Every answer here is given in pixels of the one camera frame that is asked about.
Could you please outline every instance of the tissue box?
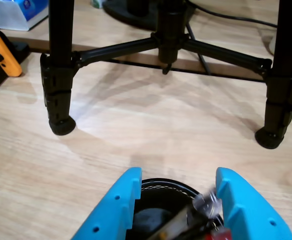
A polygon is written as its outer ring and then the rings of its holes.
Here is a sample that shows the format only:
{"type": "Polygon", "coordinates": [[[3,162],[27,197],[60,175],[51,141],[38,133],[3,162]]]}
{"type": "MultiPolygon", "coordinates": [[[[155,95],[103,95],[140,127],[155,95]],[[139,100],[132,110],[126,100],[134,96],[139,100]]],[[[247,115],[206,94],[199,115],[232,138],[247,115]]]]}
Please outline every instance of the tissue box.
{"type": "Polygon", "coordinates": [[[0,29],[28,31],[46,16],[48,0],[0,0],[0,29]]]}

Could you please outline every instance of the tripod spreader arm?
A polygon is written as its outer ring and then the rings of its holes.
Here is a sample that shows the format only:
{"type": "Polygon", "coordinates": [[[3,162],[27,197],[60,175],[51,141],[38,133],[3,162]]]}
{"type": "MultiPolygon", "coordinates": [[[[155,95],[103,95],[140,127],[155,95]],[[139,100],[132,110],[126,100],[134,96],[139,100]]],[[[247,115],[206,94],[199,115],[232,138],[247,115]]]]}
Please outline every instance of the tripod spreader arm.
{"type": "Polygon", "coordinates": [[[158,41],[153,37],[149,37],[141,40],[96,48],[93,50],[78,51],[75,53],[78,59],[76,63],[78,68],[82,68],[88,64],[98,61],[105,61],[124,55],[135,54],[156,49],[157,47],[158,41]]]}
{"type": "Polygon", "coordinates": [[[272,61],[270,59],[249,56],[237,51],[228,50],[208,43],[188,39],[183,44],[183,49],[201,54],[213,59],[246,68],[264,76],[270,70],[272,61]]]}
{"type": "MultiPolygon", "coordinates": [[[[188,38],[185,39],[184,43],[181,44],[181,48],[185,50],[252,70],[261,76],[265,76],[265,73],[271,68],[272,61],[270,59],[249,56],[208,43],[188,38]]],[[[120,43],[93,50],[78,51],[74,53],[74,57],[76,58],[76,68],[79,69],[98,61],[105,61],[124,55],[156,49],[160,47],[160,45],[158,39],[155,37],[149,37],[142,40],[120,43]]]]}

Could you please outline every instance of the tripod rubber foot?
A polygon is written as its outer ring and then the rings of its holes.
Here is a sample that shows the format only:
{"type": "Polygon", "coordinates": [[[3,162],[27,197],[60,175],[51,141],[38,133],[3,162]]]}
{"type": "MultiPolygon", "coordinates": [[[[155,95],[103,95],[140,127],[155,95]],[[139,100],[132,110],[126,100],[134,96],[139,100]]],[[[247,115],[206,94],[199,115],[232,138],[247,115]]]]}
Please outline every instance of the tripod rubber foot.
{"type": "Polygon", "coordinates": [[[264,127],[262,127],[255,133],[255,139],[262,147],[266,149],[275,149],[280,145],[284,138],[274,136],[273,133],[267,132],[264,127]]]}
{"type": "Polygon", "coordinates": [[[72,119],[72,117],[68,117],[68,119],[58,123],[52,123],[49,121],[49,125],[55,135],[63,136],[71,133],[72,130],[75,129],[76,122],[72,119]]]}

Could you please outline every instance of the tripod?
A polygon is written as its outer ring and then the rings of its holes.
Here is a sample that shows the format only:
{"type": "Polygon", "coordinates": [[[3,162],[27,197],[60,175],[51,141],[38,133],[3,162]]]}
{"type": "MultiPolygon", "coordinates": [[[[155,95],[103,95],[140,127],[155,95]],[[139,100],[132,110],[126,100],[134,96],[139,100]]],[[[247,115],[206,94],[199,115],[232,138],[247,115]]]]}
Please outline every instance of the tripod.
{"type": "Polygon", "coordinates": [[[49,2],[50,55],[41,55],[42,83],[49,124],[56,135],[66,135],[76,126],[69,116],[73,77],[91,63],[159,49],[159,59],[167,64],[166,74],[177,60],[180,49],[250,69],[267,85],[264,127],[255,133],[256,141],[275,149],[284,138],[292,119],[292,3],[280,0],[275,54],[257,58],[236,51],[192,40],[184,33],[187,4],[184,0],[160,0],[157,31],[149,38],[87,51],[72,52],[74,0],[49,2]]]}

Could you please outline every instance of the light wood surface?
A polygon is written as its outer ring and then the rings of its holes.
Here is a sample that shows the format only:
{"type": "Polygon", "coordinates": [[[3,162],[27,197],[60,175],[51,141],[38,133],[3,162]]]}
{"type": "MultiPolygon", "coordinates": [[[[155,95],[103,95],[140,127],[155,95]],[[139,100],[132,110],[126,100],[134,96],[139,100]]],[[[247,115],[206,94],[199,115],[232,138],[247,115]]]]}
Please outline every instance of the light wood surface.
{"type": "MultiPolygon", "coordinates": [[[[278,0],[193,0],[212,11],[258,19],[277,23],[278,0]]],[[[102,9],[95,9],[90,0],[76,0],[74,10],[73,49],[88,50],[105,47],[128,41],[148,38],[150,31],[138,29],[119,22],[102,9]]],[[[190,25],[197,40],[219,47],[231,49],[260,58],[270,58],[268,44],[275,29],[260,24],[224,19],[196,11],[190,25]]],[[[46,51],[49,49],[48,19],[44,20],[30,32],[8,31],[3,32],[13,41],[25,41],[33,49],[46,51]]],[[[121,57],[119,59],[162,66],[158,60],[158,50],[121,57]]],[[[220,75],[230,75],[242,78],[261,79],[254,72],[236,67],[212,58],[205,58],[212,72],[220,75]]],[[[181,50],[175,68],[203,72],[196,54],[181,50]]]]}
{"type": "Polygon", "coordinates": [[[254,140],[265,84],[98,62],[75,77],[76,129],[56,136],[39,57],[32,53],[24,76],[0,87],[0,240],[70,239],[133,166],[144,179],[170,178],[200,192],[214,184],[217,167],[231,168],[292,230],[292,123],[275,150],[254,140]]]}

